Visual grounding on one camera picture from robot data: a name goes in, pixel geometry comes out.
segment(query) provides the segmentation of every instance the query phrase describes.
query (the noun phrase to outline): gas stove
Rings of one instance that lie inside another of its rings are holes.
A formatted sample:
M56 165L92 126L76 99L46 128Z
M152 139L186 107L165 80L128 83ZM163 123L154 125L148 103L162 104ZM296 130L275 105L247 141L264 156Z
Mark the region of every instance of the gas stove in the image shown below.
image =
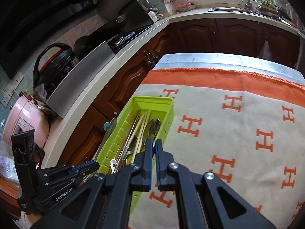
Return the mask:
M117 54L123 47L125 47L128 43L130 43L134 38L136 38L139 34L146 31L151 26L147 26L136 30L132 33L128 33L126 35L118 35L108 41L108 45L110 46L111 50Z

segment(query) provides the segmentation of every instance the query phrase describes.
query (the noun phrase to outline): orange h pattern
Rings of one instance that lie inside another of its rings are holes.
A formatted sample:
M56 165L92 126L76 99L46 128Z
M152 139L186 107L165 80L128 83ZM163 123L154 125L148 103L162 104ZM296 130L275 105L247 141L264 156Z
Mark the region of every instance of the orange h pattern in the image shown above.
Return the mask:
M230 105L227 105L227 104L223 103L223 104L222 104L222 109L230 108L230 109L235 109L235 110L237 110L237 111L240 112L242 106L234 106L234 102L235 102L235 100L241 102L241 101L242 101L242 96L240 96L240 97L231 97L231 96L225 95L225 100L229 100L229 99L232 100L232 101L231 101L231 104L230 104Z
M262 207L263 207L263 206L262 206L262 205L260 205L260 206L258 206L258 207L257 207L257 208L255 208L255 209L256 209L256 211L257 211L257 212L259 212L259 213L260 213L260 211L262 210Z
M264 148L264 149L268 149L271 152L273 152L273 144L267 145L267 137L270 137L271 139L273 139L273 132L272 131L270 133L263 132L263 131L260 131L259 129L256 129L256 136L260 136L260 135L264 136L263 144L260 144L260 143L258 143L258 141L256 141L255 149L258 150L259 148Z
M283 109L283 111L287 111L288 112L288 117L283 115L283 121L292 121L294 123L294 117L293 118L290 117L290 113L293 114L293 109L289 109L289 108L286 108L284 106L282 106L282 109Z
M285 183L285 181L283 181L283 183L282 183L282 188L284 188L284 187L291 187L291 188L293 188L294 187L294 182L295 181L293 181L292 183L290 182L290 180L291 180L291 175L292 174L296 174L296 167L294 168L294 169L287 169L287 167L285 166L285 168L284 168L284 175L286 175L287 173L289 173L289 178L288 178L288 182L287 183Z
M299 208L299 210L298 210L298 212L296 214L295 213L293 214L291 220L293 220L299 214L303 204L304 204L304 202L298 202L298 204L296 205L296 209Z
M226 160L226 159L218 158L216 155L213 155L211 163L214 164L216 162L221 163L219 173L215 173L216 176L218 176L221 179L225 179L227 180L227 183L230 183L233 175L230 173L226 176L223 174L223 172L224 172L225 164L229 164L231 168L234 168L235 159Z
M160 196L157 196L157 195L155 195L155 192L151 192L150 193L150 196L149 196L149 198L150 199L152 199L152 198L154 198L154 199L156 199L157 201L160 201L160 202L162 202L162 203L164 203L165 205L166 205L166 207L167 208L170 208L170 206L171 206L171 204L173 203L173 201L172 200L165 200L164 199L164 196L165 196L165 194L166 194L166 191L163 191L162 193L161 193L161 195Z
M176 89L176 90L171 90L171 89L164 89L163 90L163 93L164 92L167 92L166 96L165 97L169 97L170 96L170 93L178 93L179 89Z
M187 133L191 133L194 135L194 137L198 137L198 133L199 133L199 130L191 130L191 127L192 127L192 124L193 122L195 123L198 123L198 125L201 125L202 123L202 118L199 118L199 119L193 119L193 118L188 118L186 117L185 115L182 117L182 120L181 121L189 121L189 124L188 124L188 128L185 129L183 128L182 126L179 126L178 127L178 133L180 132L187 132Z

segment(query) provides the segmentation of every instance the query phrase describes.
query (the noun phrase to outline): wooden cabinet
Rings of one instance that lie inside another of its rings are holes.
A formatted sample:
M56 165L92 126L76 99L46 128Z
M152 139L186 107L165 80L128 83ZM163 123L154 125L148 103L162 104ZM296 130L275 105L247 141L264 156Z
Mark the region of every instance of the wooden cabinet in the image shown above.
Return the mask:
M103 126L107 121L93 106L90 106L74 129L58 165L79 165L92 159L104 137Z
M272 61L294 68L299 55L299 36L262 23L264 39L268 40Z
M220 53L257 57L263 47L259 22L241 19L216 19Z
M146 77L150 68L144 57L145 48L142 47L134 54L112 77L102 89L92 106L108 120L122 111L132 94Z
M159 32L155 37L145 44L145 51L150 51L159 59L165 54L179 53L179 44L173 40L174 34L171 27L167 27Z
M0 204L5 204L5 209L20 218L21 210L17 203L18 187L0 175Z
M179 52L218 52L218 32L215 19L198 19L170 25L179 45Z

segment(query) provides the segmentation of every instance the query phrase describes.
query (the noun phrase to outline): sink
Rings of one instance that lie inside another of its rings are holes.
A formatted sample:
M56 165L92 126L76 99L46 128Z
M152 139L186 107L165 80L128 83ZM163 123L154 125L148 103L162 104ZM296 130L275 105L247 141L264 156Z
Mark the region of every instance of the sink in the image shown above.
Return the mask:
M253 11L244 8L237 8L237 7L211 7L209 10L211 11L230 11L230 12L241 12L241 13L250 13L253 14Z

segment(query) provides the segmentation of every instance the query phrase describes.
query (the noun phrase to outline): electrical outlet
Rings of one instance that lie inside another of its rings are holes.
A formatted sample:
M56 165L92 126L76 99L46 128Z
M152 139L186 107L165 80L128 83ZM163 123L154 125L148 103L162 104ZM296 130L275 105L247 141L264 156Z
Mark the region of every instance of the electrical outlet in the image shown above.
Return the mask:
M13 82L16 84L16 86L18 86L18 84L21 82L22 79L23 79L23 74L21 74L21 72L18 71L13 78Z
M11 80L5 87L6 92L12 97L14 90L17 88L16 84Z
M10 98L11 98L10 95L5 90L3 92L2 100L1 100L1 103L3 104L4 107L7 107L7 104L9 103Z

